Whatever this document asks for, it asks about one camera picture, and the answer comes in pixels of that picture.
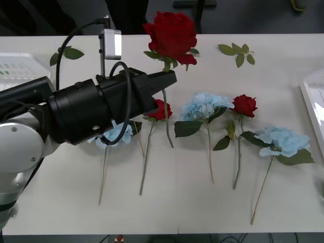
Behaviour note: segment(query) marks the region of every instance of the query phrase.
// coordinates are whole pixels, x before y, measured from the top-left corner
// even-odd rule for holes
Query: flower stem
[[[105,180],[105,168],[106,168],[106,158],[107,158],[107,154],[108,154],[108,146],[106,146],[106,148],[105,148],[105,157],[104,157],[104,160],[103,160],[101,188],[100,188],[100,195],[99,195],[99,206],[100,206],[100,203],[101,203],[103,186],[104,186],[104,180]]]
[[[164,100],[164,112],[166,115],[167,137],[168,137],[171,147],[173,148],[173,143],[172,143],[172,140],[171,140],[170,134],[169,134],[169,116],[168,116],[167,94],[166,94],[165,90],[162,90],[162,93],[163,93],[163,100]]]
[[[211,133],[209,131],[209,123],[207,123],[207,131],[208,131],[208,149],[209,149],[209,167],[211,169],[211,177],[212,183],[214,183],[213,169],[212,169],[212,159],[211,159]]]
[[[244,119],[243,116],[241,116],[238,119],[238,122],[239,122],[239,124],[241,126],[242,133],[244,132],[244,130],[243,130],[243,119]],[[238,147],[238,167],[237,167],[237,173],[236,173],[236,178],[235,178],[233,190],[235,190],[235,188],[236,188],[239,172],[240,172],[240,169],[241,169],[241,156],[242,156],[242,154],[241,154],[241,136],[239,136],[238,139],[237,139],[237,147]]]
[[[144,186],[144,180],[145,180],[145,174],[146,174],[146,167],[147,167],[147,154],[148,154],[148,148],[150,146],[150,138],[151,138],[151,133],[154,127],[155,121],[152,122],[151,130],[150,133],[148,134],[148,139],[147,139],[147,146],[146,146],[146,154],[145,154],[145,162],[144,162],[144,170],[143,170],[143,177],[142,177],[142,183],[141,183],[141,189],[140,189],[140,196],[142,195],[143,192],[143,186]]]
[[[137,127],[136,127],[136,123],[135,123],[134,120],[133,120],[133,123],[134,123],[134,127],[135,127],[135,130],[136,130],[136,136],[137,136],[138,141],[140,142],[140,145],[141,145],[143,158],[145,158],[145,154],[144,154],[144,149],[143,149],[142,141],[141,141],[141,138],[140,138],[140,135],[139,135],[139,133],[138,133],[138,130],[137,130]]]
[[[262,193],[262,189],[263,189],[265,180],[267,179],[267,176],[268,176],[268,173],[269,173],[269,170],[270,170],[272,161],[274,161],[274,160],[275,160],[275,156],[271,156],[271,162],[269,164],[269,167],[268,167],[268,170],[267,170],[267,174],[265,175],[265,178],[264,178],[264,181],[263,181],[263,184],[262,184],[262,187],[261,187],[261,191],[260,191],[260,194],[259,194],[258,199],[257,199],[257,203],[255,204],[255,208],[254,208],[254,212],[253,212],[253,216],[252,216],[252,220],[251,220],[251,225],[253,225],[253,221],[254,221],[254,218],[255,218],[255,213],[256,213],[257,206],[258,206],[258,202],[259,202],[259,199],[260,199],[260,195]]]

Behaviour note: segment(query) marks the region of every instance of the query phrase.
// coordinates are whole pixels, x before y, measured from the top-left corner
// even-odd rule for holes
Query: blue hydrangea
[[[108,139],[109,141],[113,141],[115,140],[118,135],[120,134],[120,131],[122,130],[123,128],[123,124],[124,123],[121,123],[121,124],[116,124],[116,122],[114,120],[112,120],[112,125],[113,125],[113,129],[105,132],[103,135],[106,137],[106,139]],[[125,144],[129,144],[130,141],[131,141],[131,136],[133,135],[133,130],[132,130],[132,127],[128,124],[127,125],[127,128],[126,128],[126,131],[123,135],[123,137],[121,138],[121,140],[112,145],[112,147],[116,147],[116,146],[119,146],[122,144],[122,142],[124,142]],[[91,138],[88,140],[89,143],[91,143],[92,141],[96,140],[96,145],[99,146],[100,148],[103,148],[105,149],[106,148],[106,144],[104,144],[103,142],[101,142],[101,139],[99,137],[94,137],[94,138]]]
[[[210,117],[217,107],[234,108],[227,96],[213,95],[207,92],[195,93],[191,101],[182,107],[182,120],[196,120]]]
[[[280,155],[291,157],[298,150],[308,148],[310,138],[306,135],[296,134],[287,128],[269,127],[256,132],[255,138],[262,140],[264,143],[272,144],[267,148],[260,150],[260,156]]]

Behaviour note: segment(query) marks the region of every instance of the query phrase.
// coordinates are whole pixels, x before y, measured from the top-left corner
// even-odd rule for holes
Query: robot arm
[[[107,36],[114,38],[114,51],[101,51],[101,62],[121,54],[116,35],[101,33],[101,50],[109,43]],[[118,65],[125,70],[113,75]],[[112,120],[120,124],[154,112],[157,105],[152,96],[177,81],[173,71],[147,75],[121,62],[109,78],[102,64],[96,79],[97,85],[89,79],[55,91],[50,80],[42,77],[0,92],[0,229],[44,157],[59,144],[77,145],[110,130]]]

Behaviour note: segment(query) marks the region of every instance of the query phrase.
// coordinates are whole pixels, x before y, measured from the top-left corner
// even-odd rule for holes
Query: artificial flower
[[[260,150],[260,156],[282,154],[286,157],[295,155],[298,150],[308,148],[310,138],[307,135],[296,134],[287,128],[269,127],[256,132],[255,138],[269,144]]]

